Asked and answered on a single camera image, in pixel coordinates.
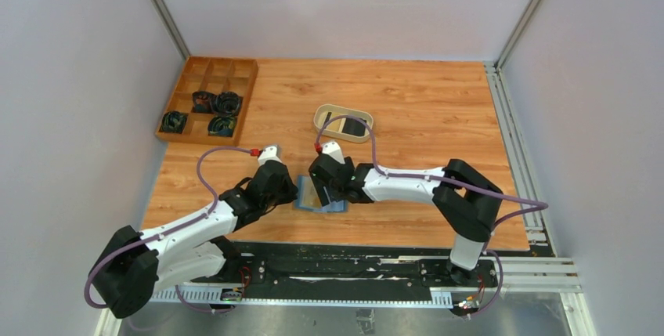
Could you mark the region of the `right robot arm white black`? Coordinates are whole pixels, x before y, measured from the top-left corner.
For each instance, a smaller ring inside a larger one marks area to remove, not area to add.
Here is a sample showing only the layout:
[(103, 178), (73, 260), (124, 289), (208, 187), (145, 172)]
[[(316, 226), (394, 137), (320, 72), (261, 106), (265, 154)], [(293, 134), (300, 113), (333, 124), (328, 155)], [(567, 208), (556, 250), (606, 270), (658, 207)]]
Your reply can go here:
[(451, 159), (443, 168), (408, 172), (319, 154), (309, 174), (323, 206), (333, 201), (435, 206), (456, 233), (446, 267), (450, 282), (466, 287), (477, 279), (478, 260), (489, 242), (503, 191), (467, 162)]

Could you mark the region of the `blue leather card holder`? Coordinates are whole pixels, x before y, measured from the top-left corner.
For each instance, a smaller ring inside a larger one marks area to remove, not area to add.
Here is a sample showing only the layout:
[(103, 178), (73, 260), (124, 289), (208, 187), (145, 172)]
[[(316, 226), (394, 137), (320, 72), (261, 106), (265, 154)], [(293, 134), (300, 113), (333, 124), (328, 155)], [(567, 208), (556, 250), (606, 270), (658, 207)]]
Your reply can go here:
[(322, 205), (316, 188), (312, 180), (307, 175), (299, 175), (297, 181), (298, 195), (294, 202), (294, 209), (300, 211), (310, 211), (314, 213), (345, 213), (348, 211), (346, 201), (330, 202), (328, 205)]

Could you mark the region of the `gold credit card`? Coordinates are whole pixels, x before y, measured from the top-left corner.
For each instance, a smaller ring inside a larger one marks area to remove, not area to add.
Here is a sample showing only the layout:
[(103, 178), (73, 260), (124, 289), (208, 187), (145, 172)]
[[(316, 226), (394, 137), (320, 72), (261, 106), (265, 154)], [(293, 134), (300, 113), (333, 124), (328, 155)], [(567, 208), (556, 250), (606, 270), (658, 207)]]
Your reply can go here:
[(303, 178), (303, 184), (301, 187), (301, 205), (311, 209), (321, 208), (321, 202), (318, 198), (316, 188), (309, 177)]

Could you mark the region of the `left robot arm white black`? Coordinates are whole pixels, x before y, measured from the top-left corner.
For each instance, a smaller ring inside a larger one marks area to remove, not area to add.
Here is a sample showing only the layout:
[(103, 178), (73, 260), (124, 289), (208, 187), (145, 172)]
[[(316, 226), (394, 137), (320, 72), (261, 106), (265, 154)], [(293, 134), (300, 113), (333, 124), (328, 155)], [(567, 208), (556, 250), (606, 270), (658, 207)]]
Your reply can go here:
[(118, 319), (137, 313), (154, 294), (201, 277), (232, 283), (240, 273), (226, 235), (236, 232), (276, 206), (289, 204), (298, 189), (287, 166), (265, 161), (251, 178), (217, 196), (199, 211), (174, 222), (137, 231), (125, 226), (115, 232), (91, 269), (85, 293), (95, 289)]

